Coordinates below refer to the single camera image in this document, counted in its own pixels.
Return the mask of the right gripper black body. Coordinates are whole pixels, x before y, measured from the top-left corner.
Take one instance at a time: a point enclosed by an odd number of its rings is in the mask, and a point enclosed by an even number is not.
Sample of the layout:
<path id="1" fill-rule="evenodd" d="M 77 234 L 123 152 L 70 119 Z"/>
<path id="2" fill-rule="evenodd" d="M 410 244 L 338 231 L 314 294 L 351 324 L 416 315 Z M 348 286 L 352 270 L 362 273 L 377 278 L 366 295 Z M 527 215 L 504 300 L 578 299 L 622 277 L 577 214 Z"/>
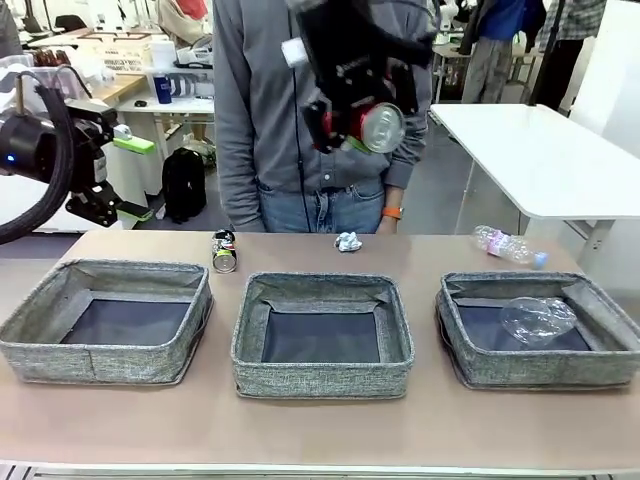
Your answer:
<path id="1" fill-rule="evenodd" d="M 399 40 L 367 1 L 295 1 L 293 15 L 317 88 L 334 108 L 391 102 L 388 62 Z"/>

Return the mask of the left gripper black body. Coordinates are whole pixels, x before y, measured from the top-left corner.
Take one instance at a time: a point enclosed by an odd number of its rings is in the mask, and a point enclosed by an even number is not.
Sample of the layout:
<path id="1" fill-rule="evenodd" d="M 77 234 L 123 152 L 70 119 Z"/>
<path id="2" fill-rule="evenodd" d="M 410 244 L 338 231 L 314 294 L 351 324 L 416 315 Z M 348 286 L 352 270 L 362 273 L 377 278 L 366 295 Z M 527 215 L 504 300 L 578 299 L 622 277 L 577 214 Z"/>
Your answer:
<path id="1" fill-rule="evenodd" d="M 60 183 L 74 194 L 100 191 L 108 186 L 106 156 L 108 108 L 68 105 L 72 137 L 55 172 L 62 144 L 50 120 L 11 111 L 1 117 L 1 169 L 42 183 Z"/>

